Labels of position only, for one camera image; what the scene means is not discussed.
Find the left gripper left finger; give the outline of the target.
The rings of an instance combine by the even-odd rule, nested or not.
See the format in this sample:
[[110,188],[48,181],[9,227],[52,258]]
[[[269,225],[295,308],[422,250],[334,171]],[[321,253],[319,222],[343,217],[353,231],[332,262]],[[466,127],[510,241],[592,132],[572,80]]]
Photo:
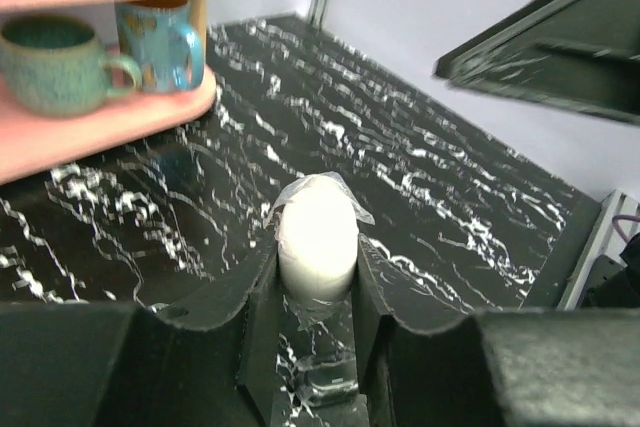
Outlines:
[[265,426],[278,346],[277,249],[153,312],[5,303],[5,426]]

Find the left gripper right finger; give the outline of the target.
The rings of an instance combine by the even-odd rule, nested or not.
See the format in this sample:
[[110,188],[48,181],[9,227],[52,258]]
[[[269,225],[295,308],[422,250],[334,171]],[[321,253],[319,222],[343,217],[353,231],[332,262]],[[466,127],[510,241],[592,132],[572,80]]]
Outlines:
[[373,426],[635,426],[639,313],[454,313],[358,239],[352,288],[360,391]]

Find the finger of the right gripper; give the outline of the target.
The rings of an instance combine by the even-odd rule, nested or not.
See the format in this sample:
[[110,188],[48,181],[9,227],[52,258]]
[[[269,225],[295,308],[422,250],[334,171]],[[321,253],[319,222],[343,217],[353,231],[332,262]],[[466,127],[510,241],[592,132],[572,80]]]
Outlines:
[[532,0],[440,57],[453,86],[639,122],[639,0]]

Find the white earbuds charging case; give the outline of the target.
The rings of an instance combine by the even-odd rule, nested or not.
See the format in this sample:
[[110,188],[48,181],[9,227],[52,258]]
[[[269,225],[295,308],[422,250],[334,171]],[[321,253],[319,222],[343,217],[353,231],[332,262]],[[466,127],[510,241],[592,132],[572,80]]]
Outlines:
[[279,275],[301,330],[330,318],[349,295],[361,223],[373,225],[374,216],[333,171],[295,180],[273,202],[264,224],[275,226]]

